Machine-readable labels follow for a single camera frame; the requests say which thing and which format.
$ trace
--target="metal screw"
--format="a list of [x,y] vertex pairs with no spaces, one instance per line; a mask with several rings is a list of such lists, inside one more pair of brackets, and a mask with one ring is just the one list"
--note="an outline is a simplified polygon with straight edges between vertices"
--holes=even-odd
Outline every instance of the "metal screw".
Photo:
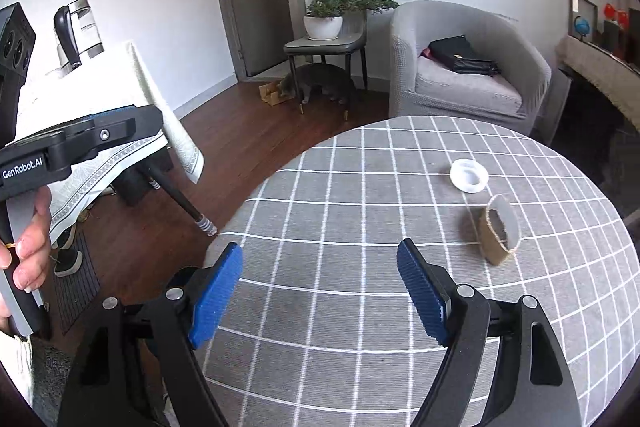
[[102,301],[102,307],[105,310],[113,310],[118,305],[118,300],[115,297],[107,297]]
[[525,295],[522,298],[522,304],[524,304],[527,308],[531,308],[532,310],[538,307],[538,300],[531,295]]
[[466,297],[467,299],[470,299],[471,297],[474,296],[475,293],[476,291],[473,288],[471,288],[471,286],[468,286],[466,284],[461,284],[460,286],[458,286],[458,295],[462,297]]
[[182,288],[169,288],[165,295],[170,301],[177,301],[182,298],[184,292],[182,291]]

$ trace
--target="potted plant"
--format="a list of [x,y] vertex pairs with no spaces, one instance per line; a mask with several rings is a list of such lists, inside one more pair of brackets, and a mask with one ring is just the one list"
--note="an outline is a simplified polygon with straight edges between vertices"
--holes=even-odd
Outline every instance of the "potted plant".
[[342,28],[342,16],[348,12],[370,10],[382,13],[397,8],[392,0],[312,0],[304,19],[310,39],[328,41],[337,38]]

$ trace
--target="human hand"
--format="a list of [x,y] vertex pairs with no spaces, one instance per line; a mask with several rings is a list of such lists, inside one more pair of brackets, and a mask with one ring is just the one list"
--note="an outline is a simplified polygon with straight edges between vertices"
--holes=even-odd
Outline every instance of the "human hand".
[[[15,243],[15,253],[20,258],[20,265],[14,271],[14,283],[20,290],[28,293],[42,286],[49,273],[49,254],[51,241],[51,191],[49,187],[38,189],[35,198],[35,211],[31,223],[22,232]],[[0,241],[0,268],[11,264],[11,253]],[[9,333],[9,317],[11,312],[0,295],[0,331]]]

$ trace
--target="floor mat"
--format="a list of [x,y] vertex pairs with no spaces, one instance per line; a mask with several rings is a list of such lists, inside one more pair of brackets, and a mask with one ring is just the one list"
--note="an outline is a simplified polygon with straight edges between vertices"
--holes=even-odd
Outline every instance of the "floor mat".
[[76,233],[72,248],[82,252],[80,269],[67,277],[53,276],[63,335],[100,291],[100,283],[95,275],[84,233]]

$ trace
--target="black bag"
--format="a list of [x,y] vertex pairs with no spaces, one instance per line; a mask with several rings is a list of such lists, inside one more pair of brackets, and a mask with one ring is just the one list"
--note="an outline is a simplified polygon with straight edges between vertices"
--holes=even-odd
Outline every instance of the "black bag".
[[443,63],[454,73],[500,74],[498,64],[480,57],[464,35],[433,41],[428,49],[431,58]]

